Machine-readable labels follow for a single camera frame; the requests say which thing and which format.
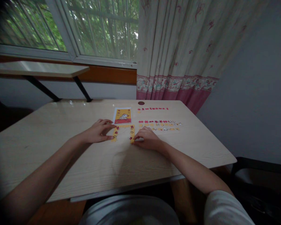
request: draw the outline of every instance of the green foliage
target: green foliage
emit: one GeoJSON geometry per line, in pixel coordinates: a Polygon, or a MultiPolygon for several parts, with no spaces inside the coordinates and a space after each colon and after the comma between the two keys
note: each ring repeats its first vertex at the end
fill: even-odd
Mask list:
{"type": "MultiPolygon", "coordinates": [[[[139,0],[67,0],[67,6],[81,54],[136,60],[139,0]]],[[[0,43],[67,51],[44,0],[10,0],[0,43]]]]}

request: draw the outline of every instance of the card with cartoon illustration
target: card with cartoon illustration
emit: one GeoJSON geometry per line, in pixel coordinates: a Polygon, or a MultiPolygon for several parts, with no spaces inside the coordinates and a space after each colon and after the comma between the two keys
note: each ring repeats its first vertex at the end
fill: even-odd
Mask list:
{"type": "Polygon", "coordinates": [[[131,108],[115,108],[113,121],[115,124],[131,123],[131,108]]]}

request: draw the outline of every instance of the light wood table surface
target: light wood table surface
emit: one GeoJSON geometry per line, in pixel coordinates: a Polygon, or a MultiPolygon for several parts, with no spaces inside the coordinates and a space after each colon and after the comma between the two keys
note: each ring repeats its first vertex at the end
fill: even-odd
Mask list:
{"type": "MultiPolygon", "coordinates": [[[[61,100],[51,102],[0,133],[0,191],[9,193],[72,136],[98,119],[112,119],[114,109],[131,107],[135,132],[145,121],[181,123],[179,130],[154,131],[161,140],[208,168],[235,163],[235,157],[181,101],[61,100]],[[138,108],[168,108],[140,110],[138,108]]],[[[80,201],[183,178],[155,151],[130,144],[130,128],[120,128],[116,142],[92,144],[68,171],[50,201],[80,201]]]]}

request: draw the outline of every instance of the gray wall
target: gray wall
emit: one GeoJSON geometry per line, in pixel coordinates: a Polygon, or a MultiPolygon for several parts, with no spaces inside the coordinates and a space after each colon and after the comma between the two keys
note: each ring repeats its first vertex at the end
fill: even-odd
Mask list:
{"type": "Polygon", "coordinates": [[[237,157],[281,164],[281,1],[271,1],[197,117],[237,157]]]}
{"type": "MultiPolygon", "coordinates": [[[[84,98],[74,82],[41,81],[59,98],[84,98]]],[[[91,98],[136,99],[136,86],[83,83],[91,98]]],[[[6,106],[38,109],[51,99],[26,80],[0,78],[0,101],[6,106]]]]}

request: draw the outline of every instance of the curtain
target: curtain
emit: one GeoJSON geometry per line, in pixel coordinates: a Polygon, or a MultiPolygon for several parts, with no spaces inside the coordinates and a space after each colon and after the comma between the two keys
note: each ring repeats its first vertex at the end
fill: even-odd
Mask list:
{"type": "Polygon", "coordinates": [[[140,0],[137,99],[196,114],[268,0],[140,0]]]}

